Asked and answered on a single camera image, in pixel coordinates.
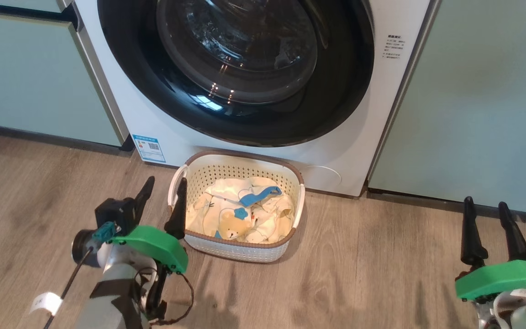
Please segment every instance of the white plastic basket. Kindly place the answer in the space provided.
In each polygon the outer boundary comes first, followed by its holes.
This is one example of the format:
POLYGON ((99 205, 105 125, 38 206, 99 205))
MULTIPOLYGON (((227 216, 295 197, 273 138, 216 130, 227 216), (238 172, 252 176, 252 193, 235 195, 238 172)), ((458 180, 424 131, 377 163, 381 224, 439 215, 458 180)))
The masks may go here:
POLYGON ((191 207, 204 190, 217 179, 267 177, 276 181, 281 190, 290 196, 295 205, 294 225, 288 236, 274 244, 250 244, 222 240, 186 230, 186 242, 192 248, 232 260, 269 263, 278 260, 287 250, 290 238, 298 227, 305 187, 299 171, 288 163, 275 159, 230 151, 206 151, 192 156, 174 174, 169 185, 168 205, 177 201, 176 191, 182 177, 188 180, 186 206, 191 207))

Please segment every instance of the washing machine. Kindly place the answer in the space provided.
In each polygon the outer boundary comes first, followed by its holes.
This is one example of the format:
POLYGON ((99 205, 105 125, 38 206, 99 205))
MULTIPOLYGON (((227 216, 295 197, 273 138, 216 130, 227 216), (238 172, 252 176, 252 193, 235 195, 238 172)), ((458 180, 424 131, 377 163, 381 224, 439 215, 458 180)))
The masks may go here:
POLYGON ((428 0, 75 0, 142 160, 284 159, 359 196, 428 0))

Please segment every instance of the cabinet door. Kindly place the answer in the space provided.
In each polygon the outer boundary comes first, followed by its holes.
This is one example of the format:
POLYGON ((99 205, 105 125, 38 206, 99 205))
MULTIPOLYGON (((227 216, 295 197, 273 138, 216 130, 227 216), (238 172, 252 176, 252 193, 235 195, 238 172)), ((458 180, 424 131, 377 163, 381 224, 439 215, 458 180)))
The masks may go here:
POLYGON ((0 16, 0 126, 119 146, 71 23, 0 16))
POLYGON ((66 6, 64 0, 0 0, 0 6, 10 6, 37 11, 61 12, 66 6))
POLYGON ((526 211, 526 2, 441 2, 369 187, 526 211))

